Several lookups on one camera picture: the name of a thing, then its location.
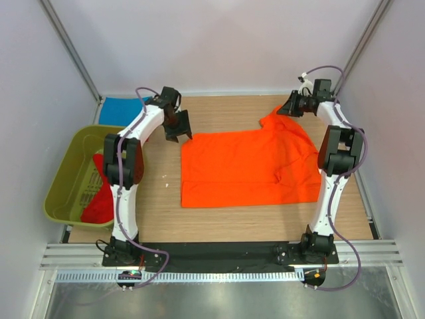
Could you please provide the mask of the orange t shirt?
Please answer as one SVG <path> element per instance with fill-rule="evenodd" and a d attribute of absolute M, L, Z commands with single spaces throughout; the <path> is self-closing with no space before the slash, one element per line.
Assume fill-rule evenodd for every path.
<path fill-rule="evenodd" d="M 182 207 L 317 201 L 318 150 L 306 131 L 276 110 L 259 124 L 256 130 L 198 133 L 182 145 Z"/>

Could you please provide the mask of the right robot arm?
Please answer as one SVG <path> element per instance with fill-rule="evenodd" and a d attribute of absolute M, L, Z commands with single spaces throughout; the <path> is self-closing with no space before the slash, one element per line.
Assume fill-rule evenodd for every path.
<path fill-rule="evenodd" d="M 337 210 L 351 174 L 362 164 L 365 134 L 343 114 L 331 90 L 331 80 L 316 79 L 311 82 L 306 75 L 298 80 L 301 86 L 292 90 L 277 114 L 299 118 L 309 112 L 327 125 L 317 158 L 321 187 L 315 217 L 307 225 L 297 248 L 302 261 L 320 263 L 335 254 Z"/>

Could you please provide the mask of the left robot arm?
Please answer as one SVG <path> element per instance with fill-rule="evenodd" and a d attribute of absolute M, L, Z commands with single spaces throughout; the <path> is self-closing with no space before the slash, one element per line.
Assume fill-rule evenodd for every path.
<path fill-rule="evenodd" d="M 160 93 L 145 87 L 135 89 L 141 112 L 117 134 L 104 139 L 103 172 L 112 192 L 114 227 L 105 246 L 104 266 L 132 266 L 145 249 L 139 244 L 136 195 L 144 174 L 142 146 L 163 127 L 165 139 L 177 143 L 180 136 L 192 138 L 189 113 L 181 109 L 181 93 L 165 86 Z"/>

